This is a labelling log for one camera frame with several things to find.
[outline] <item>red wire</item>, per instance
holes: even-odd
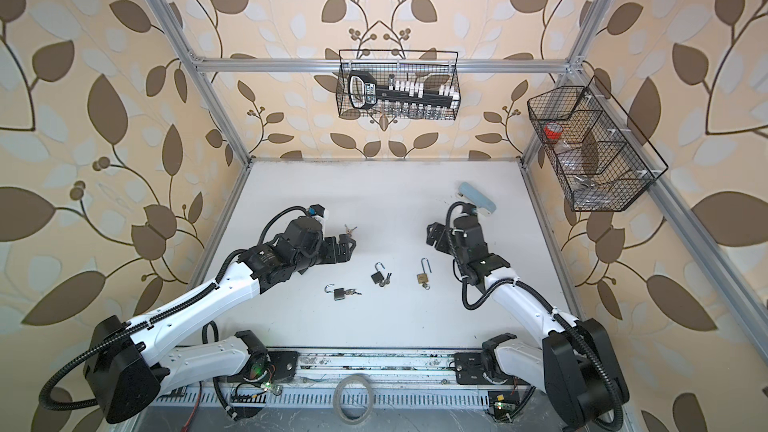
[[[181,432],[187,432],[187,429],[189,429],[190,423],[192,422],[192,418],[197,413],[197,408],[200,406],[200,398],[203,397],[203,383],[200,382],[200,390],[197,392],[197,401],[194,403],[194,408],[192,409],[192,414],[190,414],[190,418],[187,419],[187,423],[184,424],[183,427],[181,427]]]

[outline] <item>wire basket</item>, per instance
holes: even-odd
[[[528,115],[571,209],[621,212],[668,165],[629,115],[629,126],[611,119],[598,100],[602,88],[594,88],[593,82],[531,98]],[[648,164],[630,144],[629,134],[639,134],[639,144],[647,143],[664,166]]]
[[[458,52],[444,50],[340,50],[339,116],[456,120],[457,60]]]

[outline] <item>light blue object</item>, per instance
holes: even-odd
[[[493,203],[493,200],[484,196],[482,193],[480,193],[479,190],[470,186],[466,182],[462,182],[462,184],[458,187],[458,193],[461,196],[464,196],[464,198],[469,200],[471,203],[475,204],[478,208],[484,208],[487,210],[488,214],[493,214],[496,212],[496,204]]]

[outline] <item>black wire mesh basket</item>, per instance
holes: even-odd
[[[456,120],[457,60],[457,52],[444,50],[340,50],[339,116]]]
[[[617,125],[605,111],[604,90],[593,78],[586,87],[562,86],[528,101],[531,124],[574,212],[626,210],[669,168],[629,114],[627,125]],[[648,163],[631,142],[648,146],[663,165]]]

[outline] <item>robotic arm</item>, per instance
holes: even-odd
[[[264,243],[269,227],[292,211],[302,211],[304,216],[293,219],[284,233]],[[313,265],[349,261],[355,241],[346,234],[338,240],[324,238],[324,215],[322,206],[287,208],[264,227],[257,245],[229,254],[215,278],[128,322],[121,323],[114,315],[105,319],[94,329],[90,349],[45,384],[40,404],[50,410],[98,405],[107,422],[116,424],[141,412],[157,396],[198,380],[239,375],[242,380],[264,384],[260,379],[266,376],[270,357],[251,331],[212,344],[175,346],[226,310],[287,281],[294,272],[303,274]],[[214,335],[218,335],[215,324]],[[51,390],[56,383],[82,363],[95,398],[73,403],[53,400]],[[217,395],[234,418],[218,390]]]
[[[462,207],[465,215],[457,217],[450,228],[456,207]],[[451,205],[445,226],[435,222],[427,227],[427,244],[454,257],[462,276],[466,309],[475,310],[493,296],[541,344],[540,348],[531,347],[513,334],[485,341],[480,362],[488,383],[504,383],[514,375],[545,390],[571,430],[590,420],[606,430],[621,428],[621,405],[629,400],[629,390],[608,333],[599,322],[580,321],[553,307],[520,280],[509,262],[490,253],[473,204]],[[474,304],[467,300],[470,285],[482,293]],[[461,383],[461,375],[457,374],[457,379]],[[600,419],[610,410],[614,412],[611,422]]]

